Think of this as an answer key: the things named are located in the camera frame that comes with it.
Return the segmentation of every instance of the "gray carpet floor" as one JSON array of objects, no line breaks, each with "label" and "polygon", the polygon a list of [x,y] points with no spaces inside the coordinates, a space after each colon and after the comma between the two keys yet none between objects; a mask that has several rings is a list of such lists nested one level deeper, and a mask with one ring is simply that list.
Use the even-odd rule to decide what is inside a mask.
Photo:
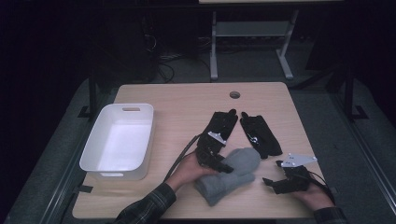
[{"label": "gray carpet floor", "polygon": [[[287,59],[295,75],[294,80],[283,77],[273,45],[234,54],[219,54],[217,82],[281,81],[293,86],[316,73],[304,70],[311,47],[312,43],[309,42],[296,41],[290,44]],[[180,59],[168,63],[175,70],[173,82],[210,82],[207,68],[209,56],[202,54],[200,59]],[[162,70],[170,76],[167,67],[162,67]],[[396,186],[392,172],[396,170],[396,130],[359,81],[355,81],[354,105],[361,105],[369,118],[349,122],[339,105],[343,92],[327,93],[324,88],[327,80],[325,77],[304,90],[290,91],[290,94],[324,177],[336,189],[337,205],[343,208],[350,223],[396,223],[389,198],[385,196],[371,164],[372,159],[377,161],[381,171],[386,174],[385,179],[391,186]],[[157,76],[152,83],[163,83],[163,79]],[[76,187],[85,176],[78,167],[79,155],[94,123],[94,120],[78,118],[80,109],[89,104],[88,93],[88,81],[85,81],[70,102],[58,129],[15,202],[8,223],[93,224],[111,221],[76,219],[71,214]],[[116,93],[117,88],[111,93],[98,92],[99,109],[111,104]],[[364,147],[370,149],[371,160],[365,157],[356,132],[365,140]],[[315,221],[282,219],[277,223]]]}]

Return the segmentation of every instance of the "white plastic bin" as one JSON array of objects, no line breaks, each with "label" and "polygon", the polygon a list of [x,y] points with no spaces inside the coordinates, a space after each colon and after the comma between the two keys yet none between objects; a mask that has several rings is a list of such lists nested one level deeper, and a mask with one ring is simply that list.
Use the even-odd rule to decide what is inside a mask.
[{"label": "white plastic bin", "polygon": [[149,104],[105,106],[93,125],[79,166],[98,179],[139,180],[149,169],[154,109]]}]

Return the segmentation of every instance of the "gray glove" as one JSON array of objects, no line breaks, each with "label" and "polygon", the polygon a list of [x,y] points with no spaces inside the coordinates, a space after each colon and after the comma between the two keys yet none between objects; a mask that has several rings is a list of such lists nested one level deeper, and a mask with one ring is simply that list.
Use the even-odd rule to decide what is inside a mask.
[{"label": "gray glove", "polygon": [[230,174],[205,175],[195,181],[195,188],[210,206],[215,205],[233,190],[253,182],[253,172],[261,161],[260,154],[252,147],[238,148],[222,162],[233,167]]}]

